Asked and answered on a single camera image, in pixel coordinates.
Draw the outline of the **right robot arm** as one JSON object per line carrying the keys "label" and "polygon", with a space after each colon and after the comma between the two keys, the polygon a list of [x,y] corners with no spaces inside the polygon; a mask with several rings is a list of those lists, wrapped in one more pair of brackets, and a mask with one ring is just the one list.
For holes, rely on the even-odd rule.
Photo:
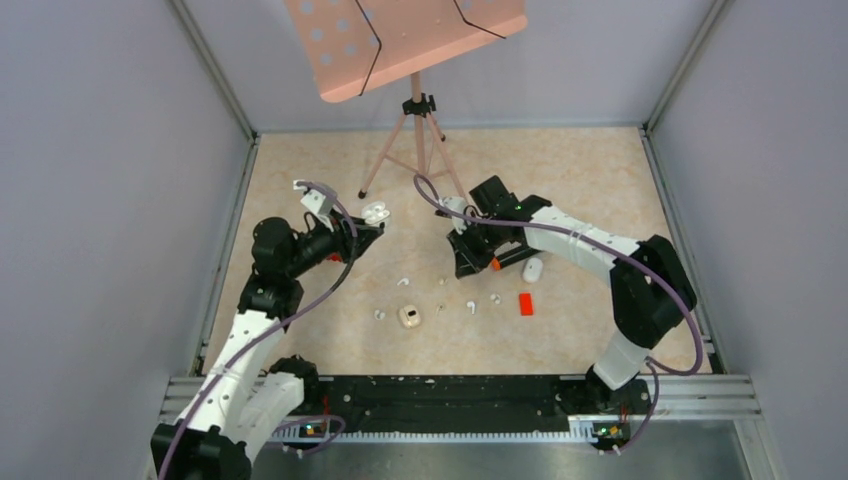
{"label": "right robot arm", "polygon": [[498,176],[472,189],[469,200],[442,197],[437,203],[453,224],[447,239],[457,278],[544,252],[610,288],[616,331],[587,372],[586,397],[600,412],[612,412],[626,400],[625,384],[669,331],[694,321],[696,294],[675,247],[663,236],[635,240],[606,232],[538,195],[518,198]]}

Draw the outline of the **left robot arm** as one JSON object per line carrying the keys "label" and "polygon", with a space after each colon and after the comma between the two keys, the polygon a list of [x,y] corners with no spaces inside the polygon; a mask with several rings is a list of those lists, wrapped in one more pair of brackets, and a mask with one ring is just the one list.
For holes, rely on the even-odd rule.
{"label": "left robot arm", "polygon": [[300,276],[331,257],[352,267],[384,231],[384,223],[337,211],[306,232],[280,217],[256,225],[251,273],[217,361],[177,419],[151,437],[158,478],[248,479],[284,418],[317,407],[321,388],[306,376],[270,373],[256,382],[288,325],[306,312]]}

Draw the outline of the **white charging case gold trim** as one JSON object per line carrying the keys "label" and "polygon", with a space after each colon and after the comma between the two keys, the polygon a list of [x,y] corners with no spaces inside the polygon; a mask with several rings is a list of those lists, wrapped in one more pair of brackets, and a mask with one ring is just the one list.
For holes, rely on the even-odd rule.
{"label": "white charging case gold trim", "polygon": [[391,220],[391,210],[385,202],[376,201],[365,205],[360,217],[368,227],[385,229]]}

